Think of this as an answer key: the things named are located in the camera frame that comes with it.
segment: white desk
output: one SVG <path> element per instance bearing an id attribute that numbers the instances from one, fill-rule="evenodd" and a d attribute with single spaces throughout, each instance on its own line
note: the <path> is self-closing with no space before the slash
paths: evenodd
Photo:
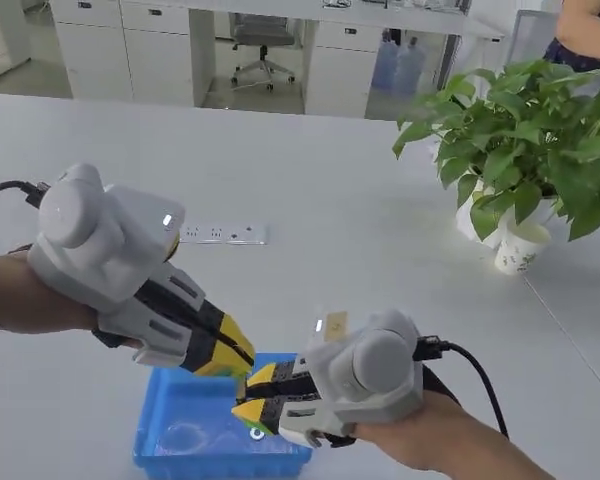
<path id="1" fill-rule="evenodd" d="M 600 230 L 538 262 L 529 282 L 600 377 Z"/>
<path id="2" fill-rule="evenodd" d="M 212 12 L 307 20 L 302 75 L 305 111 L 364 116 L 383 28 L 478 39 L 475 65 L 493 67 L 502 34 L 456 13 L 353 0 L 52 0 L 74 97 L 201 106 L 215 75 Z M 432 71 L 439 65 L 433 65 Z"/>
<path id="3" fill-rule="evenodd" d="M 145 5 L 180 6 L 195 10 L 273 15 L 303 20 L 397 28 L 443 35 L 501 38 L 502 33 L 464 15 L 422 8 L 396 8 L 389 4 L 353 0 L 350 8 L 323 8 L 322 0 L 133 0 Z"/>
<path id="4" fill-rule="evenodd" d="M 175 259 L 258 350 L 302 347 L 323 309 L 360 319 L 404 308 L 484 363 L 525 451 L 561 480 L 600 478 L 598 379 L 525 281 L 495 273 L 454 230 L 454 196 L 426 146 L 396 162 L 395 135 L 387 122 L 0 96 L 0 181 L 52 180 L 90 161 L 106 181 L 179 200 L 189 219 L 266 222 L 266 247 L 187 244 Z M 2 194 L 0 253 L 30 241 L 35 224 L 19 194 Z M 143 478 L 130 451 L 148 369 L 130 355 L 86 333 L 0 333 L 0 480 Z M 465 361 L 432 366 L 494 423 Z M 359 444 L 321 449 L 302 478 L 433 476 Z"/>

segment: white drawer cabinet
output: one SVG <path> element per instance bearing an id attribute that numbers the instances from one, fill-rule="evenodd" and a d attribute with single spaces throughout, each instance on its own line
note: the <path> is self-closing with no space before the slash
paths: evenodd
<path id="1" fill-rule="evenodd" d="M 189 9 L 123 1 L 122 24 L 125 29 L 189 34 Z"/>
<path id="2" fill-rule="evenodd" d="M 59 23 L 122 27 L 118 0 L 51 0 L 51 9 Z"/>
<path id="3" fill-rule="evenodd" d="M 126 30 L 133 100 L 194 106 L 188 35 Z"/>
<path id="4" fill-rule="evenodd" d="M 122 29 L 56 25 L 74 98 L 131 101 Z"/>
<path id="5" fill-rule="evenodd" d="M 364 117 L 376 54 L 315 47 L 305 94 L 305 113 Z"/>
<path id="6" fill-rule="evenodd" d="M 382 40 L 382 28 L 320 22 L 315 34 L 316 47 L 343 48 L 362 52 L 377 52 Z"/>

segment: dark clothing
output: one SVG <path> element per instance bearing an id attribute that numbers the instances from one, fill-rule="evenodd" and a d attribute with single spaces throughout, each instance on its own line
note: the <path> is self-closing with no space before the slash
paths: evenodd
<path id="1" fill-rule="evenodd" d="M 588 72 L 600 68 L 600 59 L 573 53 L 567 47 L 562 45 L 558 39 L 554 39 L 553 42 L 551 42 L 544 58 L 552 63 L 569 65 L 576 72 Z"/>

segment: blue plastic tray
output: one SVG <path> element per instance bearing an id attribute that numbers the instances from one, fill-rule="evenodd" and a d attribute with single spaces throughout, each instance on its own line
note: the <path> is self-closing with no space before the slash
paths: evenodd
<path id="1" fill-rule="evenodd" d="M 294 357 L 257 354 L 254 371 Z M 155 480 L 297 477 L 311 449 L 277 436 L 253 440 L 231 414 L 234 404 L 235 383 L 229 378 L 154 369 L 133 448 L 136 465 Z"/>

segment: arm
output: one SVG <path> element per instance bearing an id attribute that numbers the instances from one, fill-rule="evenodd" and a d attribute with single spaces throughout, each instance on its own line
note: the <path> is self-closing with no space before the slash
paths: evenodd
<path id="1" fill-rule="evenodd" d="M 600 0 L 564 0 L 556 38 L 569 50 L 600 59 Z"/>
<path id="2" fill-rule="evenodd" d="M 26 253 L 0 257 L 0 330 L 46 333 L 95 326 L 95 312 L 38 280 Z"/>
<path id="3" fill-rule="evenodd" d="M 417 470 L 453 480 L 553 480 L 504 436 L 451 399 L 425 391 L 425 406 L 392 425 L 358 425 L 355 435 Z"/>

